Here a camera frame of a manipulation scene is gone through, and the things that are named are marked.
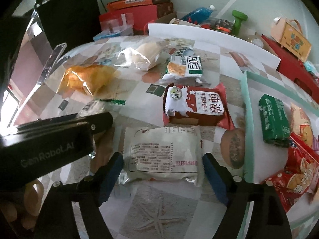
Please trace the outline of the person's left hand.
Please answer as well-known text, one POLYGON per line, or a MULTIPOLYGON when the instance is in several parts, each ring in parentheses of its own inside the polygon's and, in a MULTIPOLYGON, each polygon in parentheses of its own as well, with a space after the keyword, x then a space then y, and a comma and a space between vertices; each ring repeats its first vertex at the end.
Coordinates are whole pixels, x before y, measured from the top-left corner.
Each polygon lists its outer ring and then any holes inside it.
POLYGON ((23 229, 34 230, 44 195, 43 184, 35 179, 23 188, 17 188, 13 191, 6 188, 3 193, 1 195, 1 213, 5 220, 10 225, 17 221, 23 229))

